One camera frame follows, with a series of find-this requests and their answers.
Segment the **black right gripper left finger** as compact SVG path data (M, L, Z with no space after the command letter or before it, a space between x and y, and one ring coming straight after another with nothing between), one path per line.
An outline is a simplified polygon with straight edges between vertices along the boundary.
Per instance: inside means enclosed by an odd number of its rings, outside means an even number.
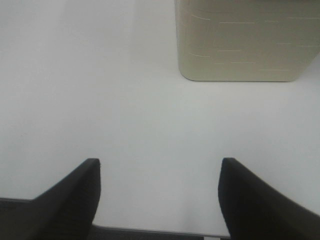
M53 187L0 216L2 240L85 240L101 196L101 164L86 159Z

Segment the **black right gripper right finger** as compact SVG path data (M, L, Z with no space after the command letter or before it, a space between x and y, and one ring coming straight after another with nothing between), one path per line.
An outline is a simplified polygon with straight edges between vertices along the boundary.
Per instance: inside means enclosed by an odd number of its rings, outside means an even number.
M232 240L318 240L320 217L275 190L238 160L221 163L218 201Z

